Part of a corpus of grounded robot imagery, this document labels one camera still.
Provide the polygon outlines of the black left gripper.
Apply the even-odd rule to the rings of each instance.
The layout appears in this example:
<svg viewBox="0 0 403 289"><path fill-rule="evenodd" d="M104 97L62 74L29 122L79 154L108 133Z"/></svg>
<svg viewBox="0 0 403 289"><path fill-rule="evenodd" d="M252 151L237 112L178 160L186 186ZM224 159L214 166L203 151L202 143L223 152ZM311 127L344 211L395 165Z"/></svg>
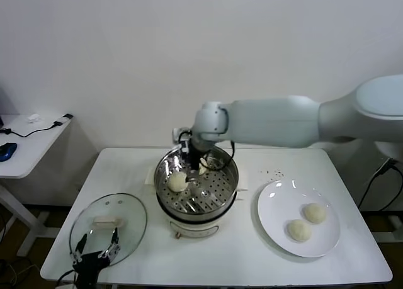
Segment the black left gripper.
<svg viewBox="0 0 403 289"><path fill-rule="evenodd" d="M98 276L102 269L110 265L120 251L118 228L112 233L110 245L101 253L92 252L83 254L87 243L88 234L85 233L76 244L75 250L70 252L72 267L77 273L77 289L94 289L98 282Z"/></svg>

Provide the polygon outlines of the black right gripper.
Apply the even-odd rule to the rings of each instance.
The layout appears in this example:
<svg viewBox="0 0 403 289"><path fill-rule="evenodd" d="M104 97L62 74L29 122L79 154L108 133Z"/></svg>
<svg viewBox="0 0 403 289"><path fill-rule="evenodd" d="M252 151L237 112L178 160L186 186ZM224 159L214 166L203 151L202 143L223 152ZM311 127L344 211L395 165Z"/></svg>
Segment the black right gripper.
<svg viewBox="0 0 403 289"><path fill-rule="evenodd" d="M197 183L199 182L198 175L202 175L206 171L206 167L203 165L202 159L203 153L197 150L192 143L189 144L188 153L188 175L185 177L186 183Z"/></svg>

